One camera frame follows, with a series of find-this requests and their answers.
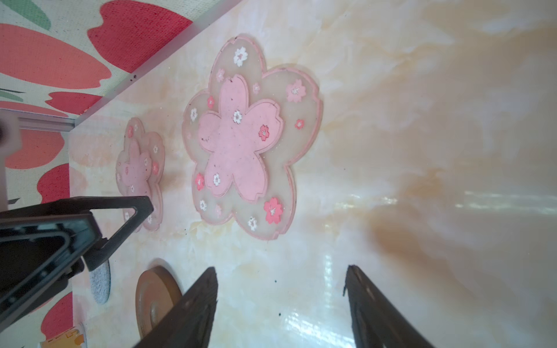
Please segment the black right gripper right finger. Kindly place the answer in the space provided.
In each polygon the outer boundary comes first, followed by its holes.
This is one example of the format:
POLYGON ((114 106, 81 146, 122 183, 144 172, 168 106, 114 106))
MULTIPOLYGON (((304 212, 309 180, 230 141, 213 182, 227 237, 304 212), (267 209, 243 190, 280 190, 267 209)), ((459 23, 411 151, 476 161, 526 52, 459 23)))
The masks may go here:
POLYGON ((433 348, 357 265, 347 269, 343 294, 348 295, 357 348, 433 348))

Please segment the pink flower silicone coaster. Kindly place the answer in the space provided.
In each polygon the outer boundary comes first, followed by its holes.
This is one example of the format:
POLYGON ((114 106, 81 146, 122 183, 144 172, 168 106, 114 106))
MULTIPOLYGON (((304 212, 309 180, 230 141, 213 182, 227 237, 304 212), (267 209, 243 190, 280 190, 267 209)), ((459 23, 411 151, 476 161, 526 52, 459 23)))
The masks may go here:
POLYGON ((195 168, 191 187, 201 218, 234 220, 270 241, 285 234, 296 210, 292 166, 319 132, 319 86, 300 69, 269 68, 248 36, 228 40, 207 88, 184 110, 182 136, 195 168))

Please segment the round grey coaster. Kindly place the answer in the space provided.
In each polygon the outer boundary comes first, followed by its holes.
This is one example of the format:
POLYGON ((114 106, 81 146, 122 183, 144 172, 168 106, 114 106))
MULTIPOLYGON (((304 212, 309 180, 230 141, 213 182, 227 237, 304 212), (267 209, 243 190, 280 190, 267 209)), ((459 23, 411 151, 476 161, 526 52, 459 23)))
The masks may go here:
POLYGON ((111 272, 110 262, 107 260, 94 271, 89 273, 90 290, 95 302, 105 304, 110 298, 111 272))

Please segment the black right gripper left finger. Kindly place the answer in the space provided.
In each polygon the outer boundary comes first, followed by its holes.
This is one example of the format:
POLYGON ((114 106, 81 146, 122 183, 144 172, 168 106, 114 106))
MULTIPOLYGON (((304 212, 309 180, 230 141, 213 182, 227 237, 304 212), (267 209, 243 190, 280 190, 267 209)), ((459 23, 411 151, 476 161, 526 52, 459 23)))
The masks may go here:
POLYGON ((209 267, 137 347, 208 347, 216 314, 218 279, 209 267))

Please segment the round brown wooden coaster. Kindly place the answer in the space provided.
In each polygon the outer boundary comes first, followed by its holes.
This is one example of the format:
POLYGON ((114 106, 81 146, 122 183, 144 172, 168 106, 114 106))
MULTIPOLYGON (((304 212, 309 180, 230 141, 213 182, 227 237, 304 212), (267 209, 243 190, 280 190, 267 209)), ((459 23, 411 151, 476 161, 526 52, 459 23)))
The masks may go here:
POLYGON ((140 275, 136 286, 136 321, 143 339, 181 299, 180 287, 173 275, 156 265, 140 275))

